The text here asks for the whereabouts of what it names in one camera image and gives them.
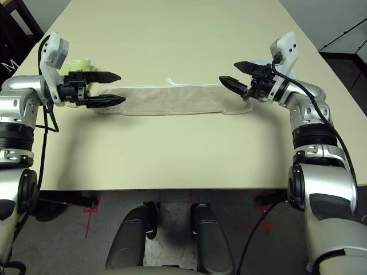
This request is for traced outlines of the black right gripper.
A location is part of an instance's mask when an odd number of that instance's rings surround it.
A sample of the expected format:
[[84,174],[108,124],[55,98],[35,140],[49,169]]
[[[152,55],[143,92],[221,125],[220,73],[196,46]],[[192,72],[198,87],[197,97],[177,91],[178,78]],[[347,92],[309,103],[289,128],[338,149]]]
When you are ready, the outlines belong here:
[[271,65],[258,65],[248,61],[240,61],[234,63],[234,66],[242,73],[251,76],[250,88],[230,76],[219,77],[222,85],[244,100],[253,98],[259,101],[266,101],[276,82]]

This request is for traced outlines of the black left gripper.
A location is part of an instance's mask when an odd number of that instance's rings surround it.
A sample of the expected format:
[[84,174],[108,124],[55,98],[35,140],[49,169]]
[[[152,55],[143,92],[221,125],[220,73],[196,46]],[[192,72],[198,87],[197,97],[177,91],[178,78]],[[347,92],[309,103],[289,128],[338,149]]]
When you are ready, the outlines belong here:
[[126,98],[117,95],[89,97],[89,83],[109,84],[122,78],[112,72],[69,72],[64,82],[58,86],[58,95],[62,102],[85,105],[87,108],[108,108],[123,103]]

